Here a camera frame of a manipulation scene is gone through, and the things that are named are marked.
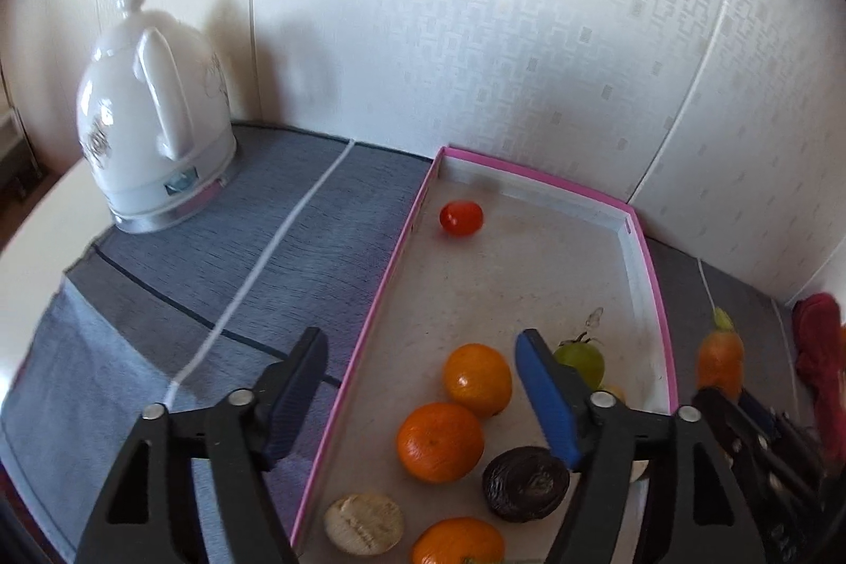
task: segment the red cloth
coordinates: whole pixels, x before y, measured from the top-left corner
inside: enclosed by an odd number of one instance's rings
[[[840,406],[840,307],[830,294],[815,294],[794,307],[796,373],[815,392],[814,415],[826,454],[846,461],[846,412]]]

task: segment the kettle lid knob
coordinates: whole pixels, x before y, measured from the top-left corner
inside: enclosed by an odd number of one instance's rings
[[[141,10],[146,0],[119,0],[117,1],[117,8],[124,13],[124,17],[129,17],[131,13],[137,13]]]

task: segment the kettle lid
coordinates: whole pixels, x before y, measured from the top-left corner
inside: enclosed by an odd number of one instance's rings
[[[164,11],[143,11],[141,6],[146,0],[118,0],[117,8],[124,19],[117,25],[107,29],[94,44],[92,60],[100,60],[105,56],[112,56],[123,49],[133,49],[141,39],[141,34],[147,27],[157,29],[173,29],[178,22]]]

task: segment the patterned wallpaper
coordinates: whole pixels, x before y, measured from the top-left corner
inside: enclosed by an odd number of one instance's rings
[[[76,81],[117,12],[49,1],[0,0],[0,61],[63,170]],[[236,117],[563,175],[632,198],[654,236],[779,298],[846,235],[843,0],[148,5],[210,34]]]
[[[846,2],[727,0],[633,197],[649,232],[777,298],[846,233]]]
[[[841,304],[841,313],[846,313],[846,236],[840,240],[828,261],[805,283],[796,298],[805,299],[821,291],[834,295]]]
[[[267,119],[444,142],[627,198],[722,0],[254,0]]]

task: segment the dark beet slice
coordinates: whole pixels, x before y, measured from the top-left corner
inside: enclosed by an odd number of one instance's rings
[[[488,464],[481,484],[494,514],[525,523],[555,511],[570,487],[570,474],[546,447],[515,447]]]

